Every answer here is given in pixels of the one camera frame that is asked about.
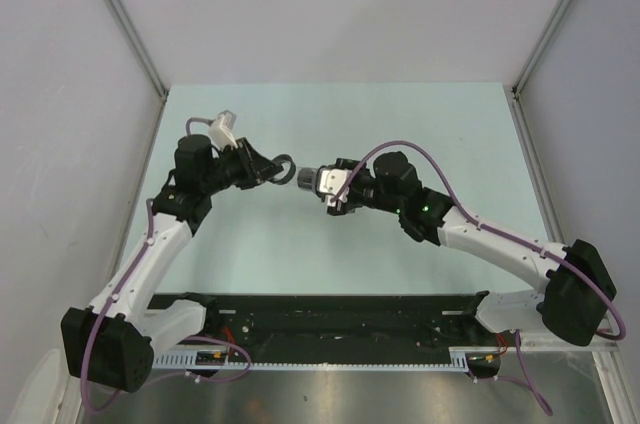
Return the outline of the clear elbow pipe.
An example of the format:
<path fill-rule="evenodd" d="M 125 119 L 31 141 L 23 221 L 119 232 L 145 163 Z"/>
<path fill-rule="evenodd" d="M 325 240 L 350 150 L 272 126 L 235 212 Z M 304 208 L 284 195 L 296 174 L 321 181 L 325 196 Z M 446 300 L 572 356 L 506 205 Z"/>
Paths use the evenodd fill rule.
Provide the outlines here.
<path fill-rule="evenodd" d="M 272 161 L 281 167 L 281 171 L 269 182 L 279 186 L 293 186 L 299 190 L 316 193 L 319 168 L 298 166 L 289 154 L 279 154 Z"/>

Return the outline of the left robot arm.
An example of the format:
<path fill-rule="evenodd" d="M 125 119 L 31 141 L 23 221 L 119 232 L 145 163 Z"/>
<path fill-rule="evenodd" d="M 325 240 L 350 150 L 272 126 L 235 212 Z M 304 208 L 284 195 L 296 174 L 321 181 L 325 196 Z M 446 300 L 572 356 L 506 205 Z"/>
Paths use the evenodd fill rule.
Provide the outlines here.
<path fill-rule="evenodd" d="M 180 298 L 167 309 L 146 311 L 169 267 L 195 237 L 214 195 L 231 187 L 288 183 L 295 166 L 286 154 L 259 154 L 245 138 L 226 144 L 205 135 L 181 138 L 174 166 L 160 192 L 146 203 L 147 228 L 126 263 L 84 309 L 70 308 L 61 332 L 69 372 L 83 385 L 135 392 L 155 358 L 193 337 L 207 344 L 220 318 L 203 299 Z"/>

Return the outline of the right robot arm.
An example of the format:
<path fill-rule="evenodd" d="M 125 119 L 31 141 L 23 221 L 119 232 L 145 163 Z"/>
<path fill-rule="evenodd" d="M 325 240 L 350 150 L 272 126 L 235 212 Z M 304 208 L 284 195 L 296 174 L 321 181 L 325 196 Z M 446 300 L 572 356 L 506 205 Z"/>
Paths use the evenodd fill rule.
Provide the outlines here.
<path fill-rule="evenodd" d="M 313 172 L 310 189 L 330 215 L 359 208 L 392 213 L 414 241 L 468 253 L 528 284 L 527 291 L 481 294 L 461 320 L 462 335 L 473 345 L 516 329 L 545 328 L 581 347 L 604 334 L 600 325 L 617 289 L 598 250 L 587 241 L 567 245 L 530 239 L 484 221 L 452 195 L 424 186 L 400 151 L 378 156 L 371 168 L 339 159 Z"/>

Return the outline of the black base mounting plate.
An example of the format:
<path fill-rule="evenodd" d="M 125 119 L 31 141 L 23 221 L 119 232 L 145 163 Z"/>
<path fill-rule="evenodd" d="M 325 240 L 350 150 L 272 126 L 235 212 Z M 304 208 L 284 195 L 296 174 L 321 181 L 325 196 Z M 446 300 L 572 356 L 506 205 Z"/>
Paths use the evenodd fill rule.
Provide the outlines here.
<path fill-rule="evenodd" d="M 182 298 L 208 304 L 203 333 L 228 333 L 235 343 L 255 346 L 275 336 L 408 337 L 434 348 L 446 344 L 510 348 L 514 334 L 488 331 L 475 319 L 484 292 L 463 295 L 240 295 L 156 294 L 151 316 Z"/>

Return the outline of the aluminium frame post left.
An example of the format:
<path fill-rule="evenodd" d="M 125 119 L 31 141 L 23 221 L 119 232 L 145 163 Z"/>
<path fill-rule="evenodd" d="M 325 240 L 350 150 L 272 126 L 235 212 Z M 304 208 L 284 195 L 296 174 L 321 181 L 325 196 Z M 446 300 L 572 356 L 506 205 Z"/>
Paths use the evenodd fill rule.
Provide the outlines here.
<path fill-rule="evenodd" d="M 119 28 L 135 60 L 141 67 L 147 81 L 162 103 L 166 102 L 169 89 L 153 62 L 143 39 L 134 24 L 123 0 L 103 0 L 114 22 Z"/>

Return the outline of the aluminium frame post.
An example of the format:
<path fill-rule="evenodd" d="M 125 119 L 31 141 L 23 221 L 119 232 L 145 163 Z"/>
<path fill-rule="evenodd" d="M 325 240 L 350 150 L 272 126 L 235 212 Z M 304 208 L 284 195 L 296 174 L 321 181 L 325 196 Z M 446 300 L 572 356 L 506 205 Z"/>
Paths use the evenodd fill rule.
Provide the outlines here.
<path fill-rule="evenodd" d="M 166 102 L 169 89 L 153 62 L 143 39 L 134 24 L 123 0 L 103 0 L 114 22 L 119 28 L 135 60 L 141 67 L 147 81 L 162 103 Z"/>
<path fill-rule="evenodd" d="M 511 92 L 516 99 L 519 99 L 526 89 L 575 2 L 576 0 L 558 0 L 555 4 L 531 53 L 511 86 Z"/>

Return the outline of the aluminium frame post right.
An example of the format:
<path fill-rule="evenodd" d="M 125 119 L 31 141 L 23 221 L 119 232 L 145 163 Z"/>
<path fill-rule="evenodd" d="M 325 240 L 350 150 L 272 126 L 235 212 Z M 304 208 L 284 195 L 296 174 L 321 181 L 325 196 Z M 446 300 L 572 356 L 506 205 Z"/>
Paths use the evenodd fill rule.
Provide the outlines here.
<path fill-rule="evenodd" d="M 555 4 L 531 53 L 511 86 L 511 92 L 516 99 L 519 99 L 526 89 L 575 2 L 576 0 L 558 0 Z"/>

